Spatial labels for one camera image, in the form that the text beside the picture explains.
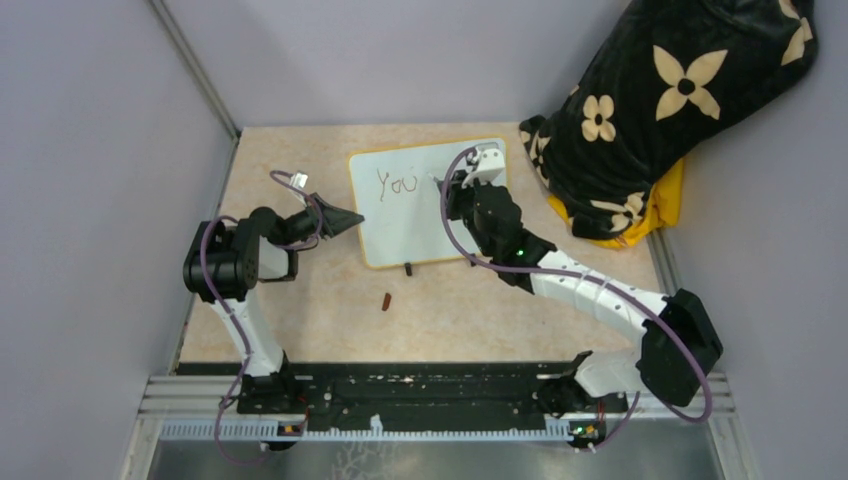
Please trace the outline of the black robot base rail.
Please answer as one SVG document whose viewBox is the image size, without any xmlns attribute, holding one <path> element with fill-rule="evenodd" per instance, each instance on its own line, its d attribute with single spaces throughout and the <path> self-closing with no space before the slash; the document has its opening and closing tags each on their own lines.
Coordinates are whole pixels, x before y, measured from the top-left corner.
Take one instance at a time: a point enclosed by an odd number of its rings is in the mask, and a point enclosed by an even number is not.
<svg viewBox="0 0 848 480">
<path fill-rule="evenodd" d="M 313 441 L 564 441 L 599 446 L 627 399 L 578 392 L 569 362 L 290 363 L 220 402 L 267 423 L 272 448 Z"/>
</svg>

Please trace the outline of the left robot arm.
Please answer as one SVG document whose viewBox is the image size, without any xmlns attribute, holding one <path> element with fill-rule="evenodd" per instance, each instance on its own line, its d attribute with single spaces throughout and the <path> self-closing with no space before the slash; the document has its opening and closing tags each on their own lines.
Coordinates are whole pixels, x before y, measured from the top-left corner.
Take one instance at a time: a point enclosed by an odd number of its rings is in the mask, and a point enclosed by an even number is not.
<svg viewBox="0 0 848 480">
<path fill-rule="evenodd" d="M 183 263 L 183 281 L 223 320 L 241 355 L 241 399 L 260 396 L 277 414 L 292 411 L 300 399 L 286 353 L 264 318 L 257 285 L 295 280 L 301 251 L 364 221 L 363 215 L 312 194 L 302 211 L 287 218 L 258 207 L 231 226 L 223 217 L 198 225 Z"/>
</svg>

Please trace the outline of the black floral blanket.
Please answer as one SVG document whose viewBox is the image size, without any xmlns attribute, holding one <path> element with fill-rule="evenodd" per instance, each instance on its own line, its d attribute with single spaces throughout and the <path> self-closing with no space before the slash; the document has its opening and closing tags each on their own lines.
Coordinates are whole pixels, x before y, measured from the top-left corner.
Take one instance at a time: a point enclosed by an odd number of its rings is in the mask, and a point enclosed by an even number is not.
<svg viewBox="0 0 848 480">
<path fill-rule="evenodd" d="M 612 237 L 592 200 L 649 194 L 698 144 L 795 86 L 818 53 L 814 12 L 811 1 L 631 2 L 562 106 L 519 126 L 579 236 Z"/>
</svg>

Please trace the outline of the yellow cloth under blanket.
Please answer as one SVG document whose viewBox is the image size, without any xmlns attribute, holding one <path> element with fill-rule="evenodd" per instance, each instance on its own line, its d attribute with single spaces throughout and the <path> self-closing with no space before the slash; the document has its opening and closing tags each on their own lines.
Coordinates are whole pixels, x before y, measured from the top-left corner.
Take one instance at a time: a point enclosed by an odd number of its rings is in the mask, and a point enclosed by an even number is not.
<svg viewBox="0 0 848 480">
<path fill-rule="evenodd" d="M 606 249 L 626 249 L 635 246 L 651 232 L 677 225 L 682 206 L 682 187 L 686 157 L 680 158 L 652 187 L 649 194 L 636 192 L 627 197 L 623 205 L 607 201 L 592 200 L 590 204 L 602 221 L 608 220 L 613 227 L 610 238 L 579 236 L 576 227 L 577 215 L 556 196 L 549 194 L 547 203 L 569 227 L 574 237 Z"/>
</svg>

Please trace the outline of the white marker pen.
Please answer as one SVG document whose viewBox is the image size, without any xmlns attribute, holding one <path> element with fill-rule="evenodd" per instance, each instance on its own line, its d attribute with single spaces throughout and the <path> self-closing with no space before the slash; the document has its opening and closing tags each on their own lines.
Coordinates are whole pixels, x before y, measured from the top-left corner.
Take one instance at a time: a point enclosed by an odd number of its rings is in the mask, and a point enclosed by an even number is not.
<svg viewBox="0 0 848 480">
<path fill-rule="evenodd" d="M 433 182 L 434 182 L 434 184 L 436 185 L 436 188 L 437 188 L 438 190 L 442 190 L 442 189 L 443 189 L 443 185 L 445 184 L 445 179 L 444 179 L 444 178 L 439 179 L 439 178 L 437 178 L 437 177 L 436 177 L 436 176 L 434 176 L 434 175 L 430 175 L 430 178 L 433 180 Z"/>
</svg>

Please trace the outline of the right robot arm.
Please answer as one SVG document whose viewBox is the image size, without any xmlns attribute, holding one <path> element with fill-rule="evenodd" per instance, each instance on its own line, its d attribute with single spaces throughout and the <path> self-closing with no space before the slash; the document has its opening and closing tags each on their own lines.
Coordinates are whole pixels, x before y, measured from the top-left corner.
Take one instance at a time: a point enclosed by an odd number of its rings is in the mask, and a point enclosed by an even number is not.
<svg viewBox="0 0 848 480">
<path fill-rule="evenodd" d="M 707 376 L 724 348 L 699 296 L 683 288 L 671 295 L 643 290 L 603 275 L 527 230 L 506 187 L 464 186 L 464 179 L 459 172 L 436 188 L 443 225 L 460 221 L 480 249 L 471 263 L 510 286 L 565 302 L 631 343 L 575 359 L 563 385 L 569 408 L 588 412 L 602 396 L 647 391 L 678 411 L 709 392 Z"/>
</svg>

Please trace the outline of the aluminium frame post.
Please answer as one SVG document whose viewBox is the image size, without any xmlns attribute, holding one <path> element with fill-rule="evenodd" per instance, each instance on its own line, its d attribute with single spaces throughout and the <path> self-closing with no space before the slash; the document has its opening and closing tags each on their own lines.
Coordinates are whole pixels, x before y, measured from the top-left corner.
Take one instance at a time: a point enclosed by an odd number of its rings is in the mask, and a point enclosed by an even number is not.
<svg viewBox="0 0 848 480">
<path fill-rule="evenodd" d="M 183 32 L 167 2 L 163 0 L 145 0 L 144 3 L 151 10 L 157 23 L 163 29 L 165 37 L 175 50 L 178 59 L 209 111 L 230 137 L 231 141 L 237 142 L 241 137 L 241 130 L 236 125 L 225 102 L 213 85 L 200 58 L 195 53 L 188 37 Z"/>
</svg>

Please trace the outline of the aluminium frame rail right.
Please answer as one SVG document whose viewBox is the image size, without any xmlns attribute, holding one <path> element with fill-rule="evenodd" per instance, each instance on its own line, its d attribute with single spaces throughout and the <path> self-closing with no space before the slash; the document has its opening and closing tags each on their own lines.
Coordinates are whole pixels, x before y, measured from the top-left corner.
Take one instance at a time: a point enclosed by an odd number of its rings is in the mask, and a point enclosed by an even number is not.
<svg viewBox="0 0 848 480">
<path fill-rule="evenodd" d="M 660 229 L 650 233 L 648 245 L 660 286 L 670 294 L 677 309 L 672 316 L 672 326 L 677 328 L 684 318 L 689 318 L 694 325 L 686 330 L 705 342 L 694 354 L 696 363 L 702 365 L 706 349 L 718 342 L 711 319 L 699 297 L 681 287 L 680 275 L 664 231 Z M 700 388 L 690 405 L 682 407 L 680 412 L 686 417 L 703 419 L 702 424 L 709 430 L 711 451 L 724 479 L 760 479 L 762 474 L 743 431 L 727 376 L 715 370 L 706 371 L 704 382 L 708 387 Z"/>
</svg>

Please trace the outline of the yellow framed whiteboard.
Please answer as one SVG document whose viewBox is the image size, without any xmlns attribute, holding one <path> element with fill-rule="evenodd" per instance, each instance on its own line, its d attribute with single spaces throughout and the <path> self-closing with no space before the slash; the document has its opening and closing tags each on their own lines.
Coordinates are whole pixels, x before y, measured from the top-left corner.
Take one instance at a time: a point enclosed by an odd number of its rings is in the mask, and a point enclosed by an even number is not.
<svg viewBox="0 0 848 480">
<path fill-rule="evenodd" d="M 496 142 L 507 153 L 502 136 L 453 142 L 404 145 L 357 152 L 348 167 L 356 212 L 365 217 L 359 238 L 365 264 L 372 269 L 456 259 L 460 253 L 445 233 L 440 190 L 430 175 L 445 177 L 463 150 Z"/>
</svg>

